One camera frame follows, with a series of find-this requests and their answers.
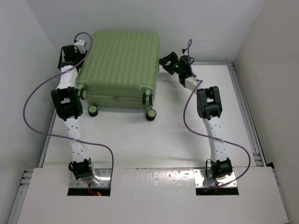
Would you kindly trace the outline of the green suitcase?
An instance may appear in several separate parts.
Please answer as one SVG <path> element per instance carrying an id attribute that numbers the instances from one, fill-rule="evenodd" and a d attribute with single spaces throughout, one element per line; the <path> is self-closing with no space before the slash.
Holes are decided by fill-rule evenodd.
<path id="1" fill-rule="evenodd" d="M 88 114 L 95 117 L 99 107 L 138 109 L 153 121 L 159 53 L 158 33 L 96 31 L 77 78 L 87 91 Z"/>

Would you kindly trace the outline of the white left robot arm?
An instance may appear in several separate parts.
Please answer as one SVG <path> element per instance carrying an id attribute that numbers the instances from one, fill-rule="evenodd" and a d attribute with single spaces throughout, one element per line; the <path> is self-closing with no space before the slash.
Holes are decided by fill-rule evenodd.
<path id="1" fill-rule="evenodd" d="M 85 42 L 77 41 L 73 45 L 61 48 L 58 69 L 61 71 L 59 84 L 51 91 L 51 97 L 60 119 L 66 125 L 68 137 L 71 138 L 72 161 L 69 170 L 78 181 L 89 182 L 94 174 L 91 158 L 86 147 L 79 142 L 82 132 L 79 126 L 83 114 L 81 100 L 87 98 L 87 90 L 76 86 L 81 64 L 86 56 Z"/>

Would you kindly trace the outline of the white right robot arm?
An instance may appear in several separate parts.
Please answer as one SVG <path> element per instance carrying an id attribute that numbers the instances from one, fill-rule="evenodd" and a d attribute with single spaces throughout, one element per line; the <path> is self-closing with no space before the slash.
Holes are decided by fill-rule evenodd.
<path id="1" fill-rule="evenodd" d="M 232 173 L 232 164 L 225 150 L 220 116 L 222 104 L 220 91 L 217 86 L 201 87 L 201 82 L 191 70 L 191 60 L 188 55 L 177 56 L 171 52 L 168 56 L 159 59 L 159 65 L 169 74 L 178 74 L 180 84 L 196 95 L 197 113 L 206 127 L 207 137 L 211 149 L 210 171 L 206 171 L 206 178 L 217 180 Z"/>

